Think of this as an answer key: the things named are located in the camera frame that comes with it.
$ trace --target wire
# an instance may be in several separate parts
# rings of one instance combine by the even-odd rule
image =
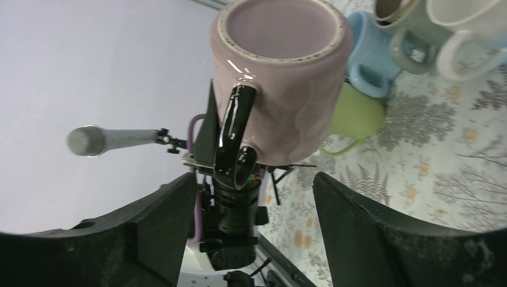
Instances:
[[[278,195],[278,188],[276,188],[277,181],[274,178],[274,172],[271,172],[271,180],[273,181],[274,196],[276,197],[276,205],[280,205],[280,196]]]
[[[266,280],[266,277],[264,277],[264,274],[262,273],[262,271],[260,272],[260,274],[262,277],[262,281],[264,281],[264,285],[268,286],[268,281]]]
[[[196,115],[190,121],[187,134],[187,150],[189,153],[194,152],[194,128],[198,120],[204,120],[206,114]],[[190,168],[190,172],[197,175],[196,169]],[[199,187],[196,189],[196,205],[194,206],[194,237],[187,239],[187,245],[192,245],[201,240],[203,235],[203,214],[201,210],[201,195]]]
[[[268,258],[264,263],[262,263],[259,268],[257,268],[252,274],[250,274],[250,277],[255,276],[257,273],[259,273],[264,267],[268,266],[269,263],[271,263],[272,259]]]

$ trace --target white backdrop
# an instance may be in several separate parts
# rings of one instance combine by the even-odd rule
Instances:
[[[0,230],[70,228],[186,172],[158,145],[72,155],[65,137],[170,129],[205,112],[217,11],[188,0],[0,3]]]

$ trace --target pink mug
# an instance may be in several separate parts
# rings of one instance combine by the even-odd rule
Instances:
[[[352,51],[346,18],[321,0],[239,0],[210,31],[221,129],[214,176],[242,189],[257,164],[283,166],[325,139]]]

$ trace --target microphone grille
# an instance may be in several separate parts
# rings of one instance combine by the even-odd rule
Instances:
[[[67,147],[75,155],[96,157],[105,147],[102,129],[95,126],[79,127],[67,135]]]

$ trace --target table surface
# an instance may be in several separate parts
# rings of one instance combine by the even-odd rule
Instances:
[[[343,14],[372,11],[373,0],[330,1]],[[491,54],[477,50],[462,69]],[[312,181],[323,171],[402,213],[472,231],[507,227],[507,65],[473,81],[403,72],[395,81],[384,127],[342,157],[316,152],[278,183],[268,184],[270,223],[259,231],[316,286],[332,286]],[[353,139],[329,137],[328,151]]]

